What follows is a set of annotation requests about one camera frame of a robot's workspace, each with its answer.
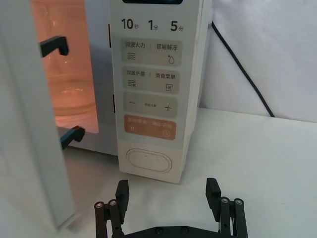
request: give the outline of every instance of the screw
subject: screw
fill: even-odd
[[[160,235],[160,234],[163,233],[163,229],[162,229],[161,227],[156,227],[155,233],[158,234],[158,235]]]
[[[238,204],[238,205],[242,205],[242,204],[243,204],[243,201],[242,201],[242,200],[240,200],[240,199],[237,199],[237,200],[236,200],[236,204]]]
[[[110,202],[110,206],[115,206],[116,204],[117,204],[116,201],[111,201],[111,202]]]
[[[182,227],[182,233],[183,234],[189,233],[188,227]]]
[[[229,202],[228,199],[226,199],[226,198],[222,198],[221,201],[222,201],[223,203],[228,203],[228,202]]]
[[[103,204],[102,204],[102,203],[97,203],[97,204],[96,204],[96,208],[101,208],[101,207],[103,207]]]

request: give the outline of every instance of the printed number 1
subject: printed number 1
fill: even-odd
[[[123,22],[123,28],[126,29],[126,27],[128,27],[128,29],[132,29],[133,28],[133,21],[132,19],[128,19],[127,21],[125,19],[121,20]]]
[[[176,25],[177,21],[172,21],[172,28],[170,29],[171,31],[177,31],[177,25]]]
[[[153,20],[149,20],[149,23],[151,24],[151,30],[153,30]]]

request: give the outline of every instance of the printed number 5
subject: printed number 5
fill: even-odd
[[[172,28],[170,29],[171,31],[177,31],[177,25],[175,23],[177,23],[177,21],[172,21]]]

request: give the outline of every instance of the white microwave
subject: white microwave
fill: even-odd
[[[59,137],[74,126],[86,134],[72,146],[178,183],[211,16],[211,0],[0,1],[0,189],[62,226],[75,209]],[[69,54],[41,58],[39,42],[53,36]]]

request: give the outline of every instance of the black power cord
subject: black power cord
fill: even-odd
[[[254,82],[252,81],[251,77],[248,75],[248,73],[246,72],[246,70],[244,69],[244,67],[241,65],[240,61],[238,60],[237,56],[235,55],[235,53],[233,52],[233,50],[230,48],[230,46],[228,45],[228,43],[226,42],[226,40],[223,38],[223,36],[221,35],[221,33],[218,31],[216,25],[214,24],[214,22],[212,22],[212,28],[215,31],[215,33],[217,34],[217,36],[219,37],[219,39],[221,40],[221,42],[224,44],[224,46],[227,48],[227,50],[229,51],[229,53],[231,54],[231,56],[233,57],[234,61],[237,63],[239,69],[242,71],[242,73],[244,74],[244,76],[247,78],[248,82],[251,84],[251,86],[253,87],[253,89],[255,90],[255,92],[257,93],[258,97],[260,98],[261,102],[263,103],[263,105],[265,106],[267,112],[269,113],[269,115],[274,118],[274,114],[272,112],[272,110],[269,108],[268,104],[266,103],[262,93],[259,91],[259,89],[257,88],[257,86],[254,84]]]

